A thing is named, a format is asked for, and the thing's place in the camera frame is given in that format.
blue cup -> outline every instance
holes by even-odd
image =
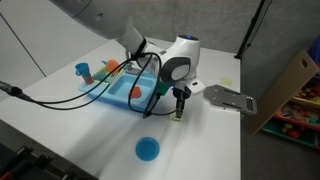
[[[88,63],[79,63],[76,65],[76,75],[82,77],[91,76]]]

blue plastic tray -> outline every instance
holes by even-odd
[[[105,71],[101,69],[92,76],[94,82],[90,85],[82,83],[79,87],[79,91],[87,92],[92,87],[97,85],[103,79],[105,74]],[[97,100],[128,109],[129,92],[136,77],[137,76],[135,75],[127,74],[125,73],[125,71],[122,71],[121,74],[111,83],[109,88]],[[107,81],[102,83],[95,90],[91,91],[88,96],[90,98],[95,98],[96,96],[98,96],[103,91],[103,89],[106,88],[111,80],[111,78],[108,78]],[[140,87],[141,97],[131,99],[131,106],[134,109],[144,111],[155,84],[156,78],[154,78],[151,74],[144,72],[141,75],[139,81],[136,84],[136,86]]]

blue disc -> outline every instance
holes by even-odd
[[[136,146],[136,154],[143,161],[154,160],[160,152],[159,143],[152,137],[144,137]]]

white tabletop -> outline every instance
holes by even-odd
[[[160,47],[172,43],[149,39]],[[101,60],[125,59],[115,41],[95,49],[45,79],[24,89],[37,100],[60,100],[80,94],[82,79],[74,66],[88,62],[91,72]],[[240,61],[233,54],[201,49],[198,76],[206,85],[240,90]],[[155,111],[174,109],[168,92]],[[89,101],[88,97],[63,107]],[[210,107],[202,95],[186,101],[184,119],[141,114],[101,102],[74,111],[44,109],[16,98],[0,103],[0,119],[68,159],[99,179],[115,180],[234,180],[240,179],[240,114]],[[159,156],[144,162],[135,145],[150,136],[160,144]]]

